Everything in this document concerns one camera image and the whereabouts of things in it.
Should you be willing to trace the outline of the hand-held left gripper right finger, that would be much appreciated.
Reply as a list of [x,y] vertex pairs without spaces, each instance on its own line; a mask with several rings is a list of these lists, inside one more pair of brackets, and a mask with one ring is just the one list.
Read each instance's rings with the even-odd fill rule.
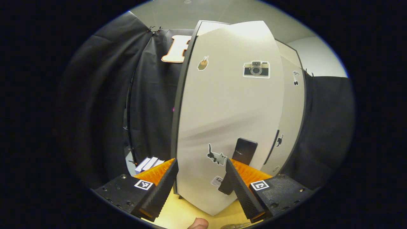
[[251,223],[275,220],[315,194],[286,174],[271,177],[231,158],[226,161],[226,174]]

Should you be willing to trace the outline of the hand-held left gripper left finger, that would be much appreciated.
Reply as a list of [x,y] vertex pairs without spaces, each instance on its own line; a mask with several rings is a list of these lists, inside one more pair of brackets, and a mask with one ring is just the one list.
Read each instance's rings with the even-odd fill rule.
[[161,213],[179,171],[172,158],[136,176],[120,174],[91,191],[120,211],[151,222]]

